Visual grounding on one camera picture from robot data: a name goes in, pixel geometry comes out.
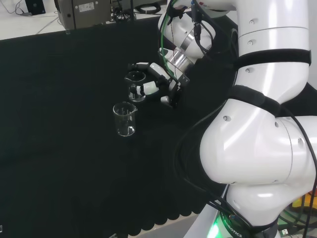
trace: green cable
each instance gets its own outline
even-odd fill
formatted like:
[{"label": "green cable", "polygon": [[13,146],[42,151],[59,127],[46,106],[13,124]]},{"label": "green cable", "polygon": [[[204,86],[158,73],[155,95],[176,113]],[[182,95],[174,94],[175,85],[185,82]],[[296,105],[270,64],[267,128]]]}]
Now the green cable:
[{"label": "green cable", "polygon": [[[177,0],[174,0],[174,1],[172,2],[172,5],[171,5],[171,6],[173,6],[174,3],[176,3],[176,2],[177,2]],[[166,59],[165,59],[164,50],[163,50],[163,49],[164,49],[164,47],[163,47],[163,39],[164,39],[164,31],[165,31],[166,23],[167,23],[167,17],[165,18],[164,23],[163,23],[163,26],[162,26],[162,32],[161,32],[161,35],[160,35],[160,47],[161,47],[161,53],[162,53],[164,65],[165,65],[165,67],[166,67],[168,73],[169,73],[173,78],[175,78],[173,71],[170,70],[170,69],[168,68],[168,66],[167,66],[167,61],[166,61]]]}]

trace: black cloth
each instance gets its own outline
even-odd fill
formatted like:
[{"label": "black cloth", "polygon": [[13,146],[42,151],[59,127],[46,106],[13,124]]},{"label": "black cloth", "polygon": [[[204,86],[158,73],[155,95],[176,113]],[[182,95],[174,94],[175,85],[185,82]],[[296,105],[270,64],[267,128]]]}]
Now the black cloth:
[{"label": "black cloth", "polygon": [[[178,109],[148,98],[136,104],[136,133],[115,132],[112,107],[128,100],[128,63],[159,61],[157,24],[153,18],[0,42],[1,237],[136,235],[204,207],[204,196],[175,180],[171,158],[181,135],[225,99],[233,71],[199,60]],[[227,43],[217,32],[214,49]],[[230,52],[214,57],[228,63]],[[313,115],[304,109],[316,95],[305,90],[294,105]],[[191,162],[199,178],[197,150]]]}]

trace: yellow object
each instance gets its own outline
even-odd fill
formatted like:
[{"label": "yellow object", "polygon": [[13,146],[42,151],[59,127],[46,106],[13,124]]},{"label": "yellow object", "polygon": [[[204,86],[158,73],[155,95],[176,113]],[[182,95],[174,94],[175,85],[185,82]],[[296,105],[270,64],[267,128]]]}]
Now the yellow object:
[{"label": "yellow object", "polygon": [[[305,195],[304,207],[309,208],[310,202],[311,202],[311,195],[307,193]],[[301,205],[302,205],[302,198],[300,197],[299,199],[297,199],[296,201],[292,203],[292,208],[295,208],[295,209],[301,208]],[[314,199],[313,208],[317,210],[317,197],[315,197]]]}]

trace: black strap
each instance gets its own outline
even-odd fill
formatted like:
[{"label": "black strap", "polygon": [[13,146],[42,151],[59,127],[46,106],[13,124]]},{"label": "black strap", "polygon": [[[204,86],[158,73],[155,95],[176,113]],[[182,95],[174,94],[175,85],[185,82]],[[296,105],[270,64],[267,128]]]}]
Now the black strap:
[{"label": "black strap", "polygon": [[302,62],[312,64],[312,52],[300,49],[257,51],[240,56],[234,63],[236,69],[259,63]]},{"label": "black strap", "polygon": [[275,117],[278,116],[280,112],[281,105],[271,99],[266,97],[263,93],[256,91],[252,88],[248,88],[242,85],[235,85],[229,91],[228,99],[235,99],[245,103],[249,103],[258,108],[268,111]]}]

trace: white table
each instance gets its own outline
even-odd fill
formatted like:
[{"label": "white table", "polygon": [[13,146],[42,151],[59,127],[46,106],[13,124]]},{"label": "white table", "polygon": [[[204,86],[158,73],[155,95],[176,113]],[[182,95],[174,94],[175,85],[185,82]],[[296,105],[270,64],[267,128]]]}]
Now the white table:
[{"label": "white table", "polygon": [[[12,12],[15,9],[17,0],[8,4],[8,2],[2,0],[3,4],[7,7],[7,9]],[[27,12],[25,2],[21,2],[21,8]],[[52,2],[50,2],[49,9],[52,11],[50,13],[36,15],[36,16],[20,16],[15,13],[9,14],[0,3],[0,40],[11,39],[16,37],[30,36],[35,35],[41,29],[43,29],[47,24],[49,24],[54,19],[58,18],[58,14],[55,6],[52,6]],[[166,11],[166,5],[161,7],[161,11],[158,14],[163,14]],[[136,18],[143,19],[149,17],[159,17],[158,15],[146,15],[139,14],[136,12]],[[64,31],[64,27],[58,23],[58,19],[45,27],[39,34],[56,32],[56,31]]]}]

